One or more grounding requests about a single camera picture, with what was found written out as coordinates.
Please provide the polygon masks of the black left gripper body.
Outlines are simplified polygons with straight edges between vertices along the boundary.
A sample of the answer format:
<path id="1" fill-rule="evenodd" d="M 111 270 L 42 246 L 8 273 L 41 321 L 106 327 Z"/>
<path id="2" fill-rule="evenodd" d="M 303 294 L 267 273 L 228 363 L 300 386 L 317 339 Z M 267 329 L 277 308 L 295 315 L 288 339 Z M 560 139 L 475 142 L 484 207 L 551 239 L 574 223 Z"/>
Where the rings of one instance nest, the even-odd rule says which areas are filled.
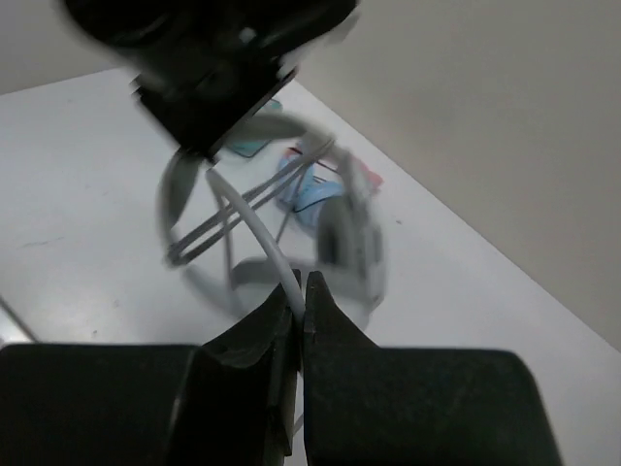
<path id="1" fill-rule="evenodd" d="M 81 33 L 138 73 L 142 106 L 213 161 L 296 76 L 303 50 L 357 19 L 355 1 L 65 1 Z"/>

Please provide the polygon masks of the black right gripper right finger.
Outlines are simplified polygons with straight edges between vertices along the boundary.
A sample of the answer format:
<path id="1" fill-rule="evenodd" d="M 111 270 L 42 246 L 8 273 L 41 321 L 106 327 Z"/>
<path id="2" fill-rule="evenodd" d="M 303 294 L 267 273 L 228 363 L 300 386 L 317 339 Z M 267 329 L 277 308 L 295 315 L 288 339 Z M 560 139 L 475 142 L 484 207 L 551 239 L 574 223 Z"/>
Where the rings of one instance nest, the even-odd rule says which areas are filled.
<path id="1" fill-rule="evenodd" d="M 311 465 L 558 465 L 536 380 L 496 349 L 383 348 L 308 277 L 304 442 Z"/>

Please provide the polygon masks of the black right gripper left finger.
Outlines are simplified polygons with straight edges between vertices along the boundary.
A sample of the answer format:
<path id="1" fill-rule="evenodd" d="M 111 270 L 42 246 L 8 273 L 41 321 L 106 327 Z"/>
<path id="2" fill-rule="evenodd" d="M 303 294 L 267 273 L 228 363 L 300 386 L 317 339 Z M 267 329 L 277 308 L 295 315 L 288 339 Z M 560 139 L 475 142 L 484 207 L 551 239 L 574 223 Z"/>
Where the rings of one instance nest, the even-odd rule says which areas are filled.
<path id="1" fill-rule="evenodd" d="M 202 346 L 11 344 L 5 465 L 280 465 L 298 357 L 281 287 Z"/>

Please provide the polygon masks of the white grey headphones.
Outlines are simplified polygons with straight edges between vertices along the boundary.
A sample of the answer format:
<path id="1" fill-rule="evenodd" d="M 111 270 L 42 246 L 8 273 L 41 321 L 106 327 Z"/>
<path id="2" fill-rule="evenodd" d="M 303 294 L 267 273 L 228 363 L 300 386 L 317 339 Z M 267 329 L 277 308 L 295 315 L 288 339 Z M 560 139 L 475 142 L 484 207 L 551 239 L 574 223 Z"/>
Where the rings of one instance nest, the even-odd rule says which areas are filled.
<path id="1" fill-rule="evenodd" d="M 259 113 L 227 139 L 295 139 L 303 154 L 240 193 L 214 167 L 205 168 L 198 156 L 179 150 L 162 175 L 157 199 L 167 264 L 180 269 L 210 304 L 232 316 L 247 312 L 240 289 L 280 284 L 294 316 L 302 318 L 304 298 L 294 273 L 307 277 L 319 272 L 330 290 L 359 304 L 357 320 L 366 320 L 385 296 L 386 259 L 363 162 L 338 145 L 328 130 L 291 113 Z M 292 208 L 283 210 L 280 232 L 294 218 L 315 240 L 314 260 L 304 260 L 282 251 L 281 233 L 272 234 L 257 212 L 270 202 L 278 204 L 277 196 L 316 162 L 336 168 L 317 166 L 315 174 L 343 182 L 344 194 L 325 202 L 312 233 L 297 221 Z"/>

